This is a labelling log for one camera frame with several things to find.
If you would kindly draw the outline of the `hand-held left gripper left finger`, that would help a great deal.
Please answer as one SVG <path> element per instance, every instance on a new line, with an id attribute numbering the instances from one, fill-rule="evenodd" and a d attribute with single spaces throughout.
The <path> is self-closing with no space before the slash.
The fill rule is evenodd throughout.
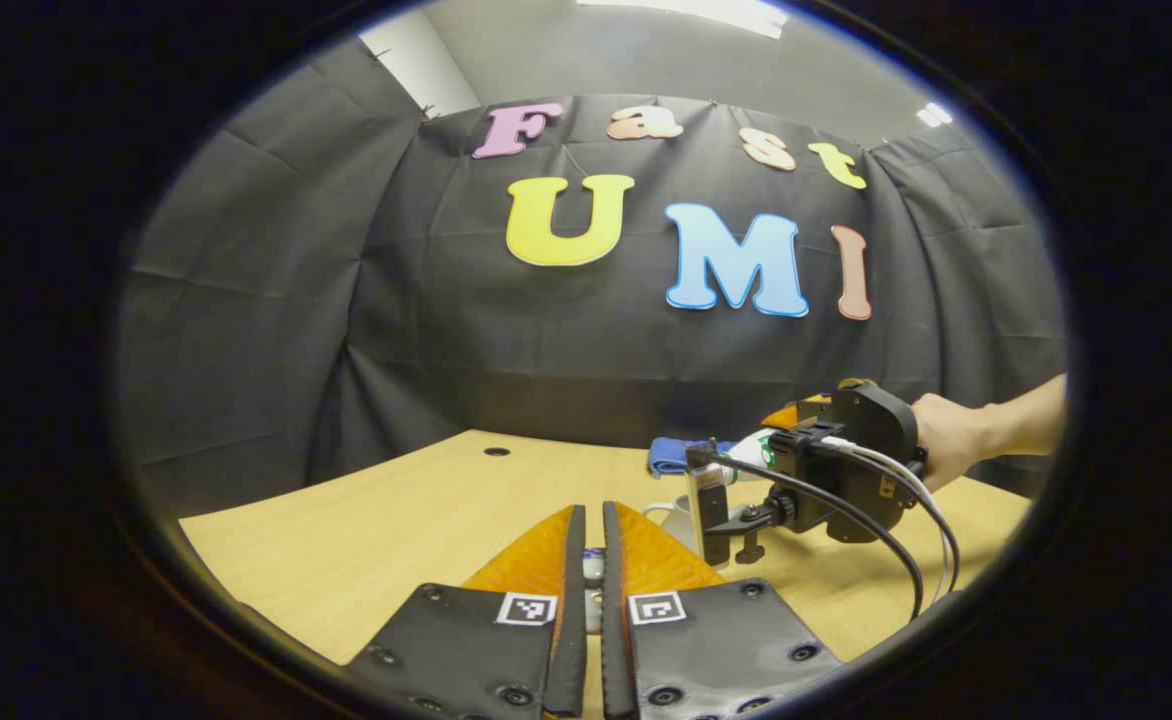
<path id="1" fill-rule="evenodd" d="M 466 582 L 418 585 L 345 674 L 434 719 L 580 716 L 585 530 L 563 507 Z"/>

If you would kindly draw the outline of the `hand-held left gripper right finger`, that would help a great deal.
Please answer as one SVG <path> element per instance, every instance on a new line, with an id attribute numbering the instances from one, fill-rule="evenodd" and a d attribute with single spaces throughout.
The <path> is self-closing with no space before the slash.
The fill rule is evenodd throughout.
<path id="1" fill-rule="evenodd" d="M 604 503 L 604 536 L 605 716 L 741 719 L 841 673 L 769 582 L 720 577 L 624 503 Z"/>

